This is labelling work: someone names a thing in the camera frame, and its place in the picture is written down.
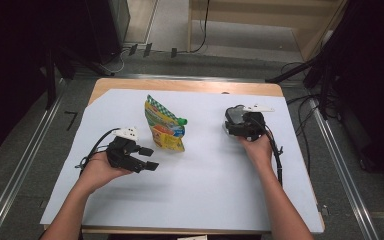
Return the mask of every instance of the snack bag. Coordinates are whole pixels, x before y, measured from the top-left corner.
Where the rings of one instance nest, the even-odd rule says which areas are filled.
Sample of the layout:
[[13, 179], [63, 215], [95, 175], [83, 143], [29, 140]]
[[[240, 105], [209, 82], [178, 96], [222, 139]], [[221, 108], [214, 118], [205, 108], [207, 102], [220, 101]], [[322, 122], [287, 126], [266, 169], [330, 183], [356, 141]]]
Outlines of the snack bag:
[[185, 151], [182, 137], [187, 120], [177, 118], [167, 108], [148, 95], [145, 101], [145, 117], [157, 146], [175, 151]]

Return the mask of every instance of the green cap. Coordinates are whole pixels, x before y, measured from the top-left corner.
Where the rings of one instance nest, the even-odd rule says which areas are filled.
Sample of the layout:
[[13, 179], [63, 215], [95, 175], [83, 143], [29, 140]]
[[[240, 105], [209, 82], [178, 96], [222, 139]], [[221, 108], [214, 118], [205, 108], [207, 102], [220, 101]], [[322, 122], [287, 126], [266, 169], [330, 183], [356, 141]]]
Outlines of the green cap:
[[178, 123], [180, 126], [183, 126], [183, 125], [188, 124], [188, 120], [187, 120], [187, 119], [184, 119], [184, 118], [177, 118], [177, 123]]

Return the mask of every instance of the black device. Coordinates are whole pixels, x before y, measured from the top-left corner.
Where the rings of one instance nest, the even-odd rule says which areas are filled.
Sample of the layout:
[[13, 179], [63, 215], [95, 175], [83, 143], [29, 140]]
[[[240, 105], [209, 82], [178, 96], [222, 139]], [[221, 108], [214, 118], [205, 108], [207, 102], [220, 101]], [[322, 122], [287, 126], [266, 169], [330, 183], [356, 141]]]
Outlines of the black device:
[[277, 179], [280, 185], [282, 182], [282, 163], [280, 162], [280, 155], [283, 152], [283, 147], [278, 150], [273, 133], [269, 131], [264, 116], [261, 113], [261, 107], [255, 105], [253, 107], [245, 107], [244, 105], [237, 105], [226, 109], [226, 120], [224, 126], [228, 134], [233, 136], [245, 137], [251, 141], [255, 141], [263, 135], [267, 135], [270, 140], [270, 145], [273, 150], [273, 155], [276, 159], [277, 165]]
[[105, 152], [107, 153], [108, 162], [113, 168], [124, 168], [126, 170], [139, 173], [142, 170], [155, 171], [158, 167], [158, 163], [155, 162], [144, 162], [135, 157], [130, 156], [131, 153], [139, 153], [139, 155], [150, 157], [154, 150], [150, 148], [144, 148], [139, 145], [136, 145], [137, 132], [135, 128], [120, 129], [115, 128], [106, 132], [93, 146], [87, 157], [84, 157], [80, 162], [80, 165], [76, 166], [81, 169], [80, 174], [82, 174], [83, 169], [89, 163], [92, 156], [97, 153], [98, 145], [101, 141], [107, 137], [110, 133], [116, 135], [114, 140], [108, 145]]

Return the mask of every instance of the white tabletop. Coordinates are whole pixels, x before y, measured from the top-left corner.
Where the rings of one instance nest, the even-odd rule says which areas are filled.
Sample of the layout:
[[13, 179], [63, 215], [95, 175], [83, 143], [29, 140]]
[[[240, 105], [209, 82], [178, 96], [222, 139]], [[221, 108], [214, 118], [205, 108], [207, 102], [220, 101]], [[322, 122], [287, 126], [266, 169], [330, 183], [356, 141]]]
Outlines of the white tabletop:
[[[146, 96], [186, 118], [185, 152], [158, 148], [144, 114]], [[224, 112], [239, 104], [274, 108], [264, 113], [277, 145], [283, 146], [283, 187], [313, 233], [324, 231], [316, 198], [283, 97], [112, 89], [88, 106], [41, 224], [50, 224], [79, 175], [74, 168], [108, 130], [136, 126], [137, 144], [155, 150], [143, 161], [160, 163], [113, 180], [93, 193], [83, 226], [190, 232], [267, 232], [270, 224], [261, 185], [236, 139], [222, 128]], [[113, 140], [108, 136], [101, 145]]]

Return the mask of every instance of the table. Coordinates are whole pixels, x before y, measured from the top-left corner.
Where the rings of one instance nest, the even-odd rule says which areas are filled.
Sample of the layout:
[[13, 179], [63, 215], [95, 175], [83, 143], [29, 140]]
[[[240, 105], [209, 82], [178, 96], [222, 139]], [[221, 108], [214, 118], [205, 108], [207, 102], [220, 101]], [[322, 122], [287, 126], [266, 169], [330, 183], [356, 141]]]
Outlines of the table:
[[[313, 57], [342, 16], [346, 0], [211, 0], [208, 21], [292, 28], [304, 61]], [[192, 20], [205, 20], [206, 0], [189, 0], [188, 51]]]
[[[153, 144], [144, 117], [147, 94], [178, 117], [188, 119], [183, 138], [185, 152], [161, 150]], [[258, 175], [242, 146], [225, 134], [221, 126], [227, 107], [248, 103], [275, 108], [265, 118], [278, 145], [284, 146], [281, 161], [285, 192], [310, 231], [323, 232], [323, 220], [278, 85], [151, 79], [97, 81], [41, 224], [46, 227], [52, 222], [77, 180], [78, 169], [74, 166], [97, 139], [114, 126], [130, 127], [134, 122], [140, 136], [137, 143], [153, 148], [155, 152], [149, 160], [159, 162], [160, 166], [155, 172], [142, 171], [115, 179], [91, 195], [83, 219], [85, 232], [258, 234], [270, 231]], [[193, 114], [197, 110], [201, 115]], [[111, 140], [104, 140], [102, 145]]]

